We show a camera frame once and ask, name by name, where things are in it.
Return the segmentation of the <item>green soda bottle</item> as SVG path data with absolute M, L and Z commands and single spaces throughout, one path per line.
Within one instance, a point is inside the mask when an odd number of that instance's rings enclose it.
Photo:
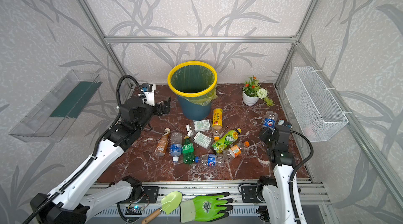
M 195 162 L 194 145 L 189 136 L 184 137 L 182 146 L 183 163 L 191 165 Z

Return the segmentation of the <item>green label juice bottle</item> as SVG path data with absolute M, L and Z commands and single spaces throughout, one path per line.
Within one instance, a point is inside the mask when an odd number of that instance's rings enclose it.
M 239 139 L 239 135 L 242 132 L 240 128 L 230 130 L 220 140 L 215 141 L 212 145 L 216 154 L 221 154 L 227 147 L 235 143 Z

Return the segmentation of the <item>yellow orange drink bottle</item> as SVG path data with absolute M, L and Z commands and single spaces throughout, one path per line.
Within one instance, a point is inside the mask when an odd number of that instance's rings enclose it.
M 216 108 L 213 111 L 213 129 L 221 130 L 222 129 L 222 109 Z

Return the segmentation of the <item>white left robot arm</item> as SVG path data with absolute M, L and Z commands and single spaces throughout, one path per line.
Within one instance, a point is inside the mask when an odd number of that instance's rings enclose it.
M 130 75 L 121 77 L 116 87 L 116 119 L 99 136 L 92 154 L 70 176 L 48 194 L 38 193 L 31 200 L 33 212 L 24 223 L 35 219 L 40 224 L 85 224 L 113 204 L 140 201 L 145 195 L 142 183 L 130 176 L 98 193 L 85 194 L 141 136 L 153 116 L 169 114 L 171 99 L 155 103 L 154 93 L 153 84 L 141 85 Z

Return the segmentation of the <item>clear Pepsi bottle blue label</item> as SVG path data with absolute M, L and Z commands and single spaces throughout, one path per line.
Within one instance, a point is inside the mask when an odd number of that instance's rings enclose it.
M 263 128 L 270 128 L 271 130 L 275 129 L 276 121 L 278 119 L 278 114 L 274 111 L 267 111 L 264 120 L 263 120 Z

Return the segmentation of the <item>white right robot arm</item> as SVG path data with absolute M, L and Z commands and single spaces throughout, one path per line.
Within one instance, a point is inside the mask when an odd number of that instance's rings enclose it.
M 291 134 L 302 137 L 310 148 L 308 157 L 296 164 L 294 156 L 289 152 Z M 311 142 L 303 134 L 292 129 L 292 125 L 284 120 L 275 128 L 262 128 L 260 140 L 267 146 L 267 156 L 273 168 L 274 178 L 260 177 L 256 194 L 267 206 L 272 224 L 306 224 L 297 186 L 297 171 L 304 166 L 314 153 Z

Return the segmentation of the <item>water bottle blue label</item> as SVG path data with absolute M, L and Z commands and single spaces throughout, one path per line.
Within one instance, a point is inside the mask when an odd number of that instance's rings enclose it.
M 174 132 L 171 135 L 170 155 L 172 157 L 173 164 L 179 163 L 179 157 L 182 154 L 182 140 L 183 135 L 179 132 Z

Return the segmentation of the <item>orange tea bottle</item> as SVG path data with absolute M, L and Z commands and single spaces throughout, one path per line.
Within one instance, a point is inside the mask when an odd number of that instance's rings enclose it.
M 163 157 L 166 153 L 167 146 L 169 143 L 169 138 L 170 138 L 171 130 L 169 128 L 166 128 L 164 130 L 164 134 L 162 137 L 159 139 L 157 147 L 154 151 L 154 154 L 158 157 Z

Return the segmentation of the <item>orange cap clear bottle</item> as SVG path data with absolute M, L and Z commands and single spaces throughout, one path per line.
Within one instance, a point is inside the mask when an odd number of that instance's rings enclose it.
M 226 162 L 230 162 L 236 157 L 240 156 L 241 154 L 244 154 L 247 152 L 250 144 L 248 141 L 245 142 L 240 142 L 237 145 L 234 145 L 231 148 L 227 148 L 223 151 L 223 156 L 225 158 Z

